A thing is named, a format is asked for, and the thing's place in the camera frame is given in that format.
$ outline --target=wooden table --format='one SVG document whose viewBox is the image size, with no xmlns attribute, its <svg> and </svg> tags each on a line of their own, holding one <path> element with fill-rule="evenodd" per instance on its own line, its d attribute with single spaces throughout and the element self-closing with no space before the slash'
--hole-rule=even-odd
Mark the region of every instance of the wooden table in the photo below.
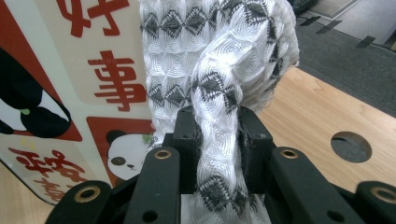
<svg viewBox="0 0 396 224">
<path fill-rule="evenodd" d="M 332 183 L 355 191 L 363 180 L 396 186 L 396 119 L 292 68 L 276 88 L 260 119 L 275 143 L 294 147 Z M 373 155 L 364 163 L 339 158 L 331 139 L 341 131 L 364 137 Z M 0 223 L 44 223 L 52 206 L 40 201 L 3 165 L 0 166 Z"/>
</svg>

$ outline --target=cloth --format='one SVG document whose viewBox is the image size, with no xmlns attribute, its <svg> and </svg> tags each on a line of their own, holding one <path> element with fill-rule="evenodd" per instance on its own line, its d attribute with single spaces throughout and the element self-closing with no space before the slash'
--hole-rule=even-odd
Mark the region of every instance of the cloth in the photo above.
<svg viewBox="0 0 396 224">
<path fill-rule="evenodd" d="M 202 132 L 197 187 L 182 197 L 182 223 L 270 223 L 249 195 L 238 146 L 240 105 L 260 112 L 298 61 L 286 0 L 141 0 L 148 104 L 158 147 L 177 111 L 193 106 Z"/>
</svg>

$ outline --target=black plastic part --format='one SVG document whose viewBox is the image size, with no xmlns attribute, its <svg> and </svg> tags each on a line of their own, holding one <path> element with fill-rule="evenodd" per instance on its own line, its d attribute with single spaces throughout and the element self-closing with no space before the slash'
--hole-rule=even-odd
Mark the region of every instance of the black plastic part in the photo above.
<svg viewBox="0 0 396 224">
<path fill-rule="evenodd" d="M 179 165 L 174 148 L 147 154 L 123 223 L 180 223 Z"/>
<path fill-rule="evenodd" d="M 240 108 L 239 122 L 240 132 L 247 136 L 247 145 L 240 146 L 243 149 L 241 155 L 245 183 L 249 193 L 263 194 L 265 187 L 262 179 L 262 162 L 263 159 L 270 158 L 272 149 L 275 147 L 273 137 L 256 114 L 248 108 Z"/>
<path fill-rule="evenodd" d="M 361 182 L 353 198 L 355 210 L 367 223 L 396 223 L 396 188 L 377 181 Z"/>
<path fill-rule="evenodd" d="M 193 194 L 197 181 L 198 160 L 201 157 L 199 146 L 201 132 L 198 129 L 192 106 L 180 109 L 177 113 L 173 148 L 180 154 L 180 193 Z"/>
<path fill-rule="evenodd" d="M 139 175 L 132 177 L 131 179 L 123 182 L 122 184 L 116 186 L 112 190 L 112 200 L 114 207 L 114 217 L 111 218 L 112 224 L 122 223 L 125 219 L 125 214 L 129 206 L 129 202 L 134 193 L 134 188 L 136 187 L 137 179 Z"/>
<path fill-rule="evenodd" d="M 92 196 L 90 187 L 99 188 L 99 194 L 89 202 L 79 203 L 76 195 L 80 198 L 89 199 Z M 102 181 L 86 181 L 74 186 L 66 192 L 61 201 L 54 207 L 46 221 L 47 224 L 70 224 L 70 223 L 110 223 L 114 216 L 111 206 L 111 187 Z"/>
<path fill-rule="evenodd" d="M 274 149 L 271 170 L 292 212 L 292 223 L 364 223 L 301 151 Z"/>
</svg>

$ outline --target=panda illustration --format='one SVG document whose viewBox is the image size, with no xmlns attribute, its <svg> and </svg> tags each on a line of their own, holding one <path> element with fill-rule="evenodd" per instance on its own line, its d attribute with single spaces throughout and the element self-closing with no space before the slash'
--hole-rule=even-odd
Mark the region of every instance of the panda illustration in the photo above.
<svg viewBox="0 0 396 224">
<path fill-rule="evenodd" d="M 0 133 L 27 131 L 53 138 L 65 133 L 70 125 L 68 110 L 0 48 Z"/>
<path fill-rule="evenodd" d="M 145 134 L 127 134 L 123 131 L 111 131 L 107 134 L 110 144 L 107 166 L 113 175 L 121 180 L 128 180 L 138 174 L 143 166 L 149 143 Z"/>
</svg>

